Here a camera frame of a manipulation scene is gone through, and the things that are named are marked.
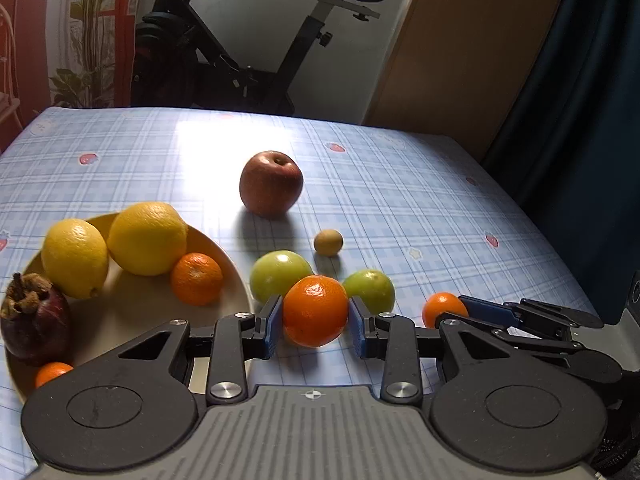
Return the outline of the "green apple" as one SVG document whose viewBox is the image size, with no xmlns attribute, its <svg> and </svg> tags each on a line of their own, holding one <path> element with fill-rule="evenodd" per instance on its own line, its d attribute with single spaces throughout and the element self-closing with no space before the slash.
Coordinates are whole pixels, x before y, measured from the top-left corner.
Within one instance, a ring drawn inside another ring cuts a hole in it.
<svg viewBox="0 0 640 480">
<path fill-rule="evenodd" d="M 271 296 L 285 296 L 299 280 L 313 273 L 308 261 L 296 252 L 268 252 L 252 267 L 250 291 L 258 304 L 265 304 Z"/>
<path fill-rule="evenodd" d="M 359 297 L 373 315 L 390 312 L 394 308 L 394 285 L 382 271 L 357 271 L 344 279 L 343 286 L 349 297 Z"/>
</svg>

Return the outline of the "small orange tangerine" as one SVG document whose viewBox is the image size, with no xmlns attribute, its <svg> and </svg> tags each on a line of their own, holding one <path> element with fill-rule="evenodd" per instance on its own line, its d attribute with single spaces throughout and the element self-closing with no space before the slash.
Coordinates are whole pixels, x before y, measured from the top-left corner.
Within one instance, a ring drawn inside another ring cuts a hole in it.
<svg viewBox="0 0 640 480">
<path fill-rule="evenodd" d="M 343 285 L 323 275 L 299 280 L 284 296 L 285 335 L 294 344 L 319 348 L 334 340 L 348 317 L 348 296 Z"/>
</svg>

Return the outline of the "small brown longan fruit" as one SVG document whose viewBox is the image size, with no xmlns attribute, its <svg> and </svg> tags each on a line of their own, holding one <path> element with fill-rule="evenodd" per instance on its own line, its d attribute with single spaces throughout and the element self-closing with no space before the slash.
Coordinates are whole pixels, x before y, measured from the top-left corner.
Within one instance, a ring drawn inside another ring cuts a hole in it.
<svg viewBox="0 0 640 480">
<path fill-rule="evenodd" d="M 314 238 L 314 250 L 323 257 L 336 256 L 344 245 L 343 235 L 334 229 L 320 231 Z"/>
</svg>

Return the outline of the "large yellow lemon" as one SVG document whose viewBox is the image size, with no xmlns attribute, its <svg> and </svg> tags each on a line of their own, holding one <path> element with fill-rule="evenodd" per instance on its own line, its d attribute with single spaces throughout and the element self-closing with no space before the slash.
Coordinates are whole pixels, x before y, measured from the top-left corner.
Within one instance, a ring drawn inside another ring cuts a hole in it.
<svg viewBox="0 0 640 480">
<path fill-rule="evenodd" d="M 162 202 L 133 204 L 113 221 L 107 248 L 125 271 L 142 276 L 169 272 L 186 254 L 188 226 L 173 206 Z"/>
</svg>

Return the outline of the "red apple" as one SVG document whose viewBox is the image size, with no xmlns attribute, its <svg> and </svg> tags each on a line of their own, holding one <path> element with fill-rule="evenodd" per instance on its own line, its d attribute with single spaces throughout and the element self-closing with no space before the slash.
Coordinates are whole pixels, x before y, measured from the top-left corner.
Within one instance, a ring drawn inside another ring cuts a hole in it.
<svg viewBox="0 0 640 480">
<path fill-rule="evenodd" d="M 263 151 L 244 166 L 240 196 L 248 211 L 266 219 L 283 217 L 302 194 L 304 177 L 296 162 L 282 152 Z"/>
</svg>

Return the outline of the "dark purple mangosteen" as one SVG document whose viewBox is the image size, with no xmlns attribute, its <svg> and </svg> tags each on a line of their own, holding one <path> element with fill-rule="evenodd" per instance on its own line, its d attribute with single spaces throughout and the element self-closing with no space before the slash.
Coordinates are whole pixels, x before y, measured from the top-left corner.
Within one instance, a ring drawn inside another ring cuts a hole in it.
<svg viewBox="0 0 640 480">
<path fill-rule="evenodd" d="M 48 278 L 14 273 L 1 304 L 1 333 L 6 350 L 26 364 L 59 361 L 70 350 L 68 302 Z"/>
</svg>

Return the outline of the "blue plaid strawberry tablecloth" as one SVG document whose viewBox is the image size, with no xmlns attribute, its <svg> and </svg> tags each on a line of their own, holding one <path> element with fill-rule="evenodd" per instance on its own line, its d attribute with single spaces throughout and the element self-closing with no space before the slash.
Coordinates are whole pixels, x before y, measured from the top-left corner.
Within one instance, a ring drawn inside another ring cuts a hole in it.
<svg viewBox="0 0 640 480">
<path fill-rule="evenodd" d="M 250 214 L 239 193 L 261 151 L 291 156 L 304 188 L 282 220 Z M 170 203 L 242 276 L 276 249 L 342 280 L 393 282 L 395 309 L 420 318 L 434 292 L 523 297 L 590 311 L 562 259 L 521 208 L 454 140 L 337 122 L 171 108 L 51 107 L 1 156 L 1 276 L 30 260 L 49 221 Z M 341 251 L 314 238 L 334 229 Z"/>
</svg>

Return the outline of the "black exercise bike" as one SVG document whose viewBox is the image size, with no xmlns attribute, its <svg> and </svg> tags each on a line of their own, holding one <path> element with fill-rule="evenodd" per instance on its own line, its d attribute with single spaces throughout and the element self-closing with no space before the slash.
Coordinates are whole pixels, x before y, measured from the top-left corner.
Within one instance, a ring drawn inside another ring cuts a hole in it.
<svg viewBox="0 0 640 480">
<path fill-rule="evenodd" d="M 134 31 L 130 103 L 291 116 L 290 88 L 306 57 L 333 39 L 326 28 L 331 13 L 341 9 L 367 23 L 380 18 L 372 6 L 383 1 L 316 0 L 278 65 L 268 66 L 277 15 L 263 13 L 260 23 L 243 22 L 229 10 L 226 35 L 235 43 L 226 48 L 193 0 L 153 0 Z"/>
</svg>

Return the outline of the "wooden wardrobe panel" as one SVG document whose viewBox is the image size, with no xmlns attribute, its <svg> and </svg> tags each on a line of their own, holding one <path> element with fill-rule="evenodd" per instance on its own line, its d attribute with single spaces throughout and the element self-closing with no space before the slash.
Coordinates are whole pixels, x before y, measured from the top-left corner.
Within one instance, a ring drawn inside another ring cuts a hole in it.
<svg viewBox="0 0 640 480">
<path fill-rule="evenodd" d="M 411 0 L 364 120 L 443 134 L 482 156 L 560 0 Z"/>
</svg>

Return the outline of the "printed room backdrop poster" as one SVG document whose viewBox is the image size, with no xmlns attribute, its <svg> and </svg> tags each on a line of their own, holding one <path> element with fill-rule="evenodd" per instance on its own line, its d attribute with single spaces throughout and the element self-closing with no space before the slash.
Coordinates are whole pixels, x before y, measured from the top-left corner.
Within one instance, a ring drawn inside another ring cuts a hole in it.
<svg viewBox="0 0 640 480">
<path fill-rule="evenodd" d="M 1 145 L 50 106 L 126 107 L 139 0 L 1 0 Z"/>
</svg>

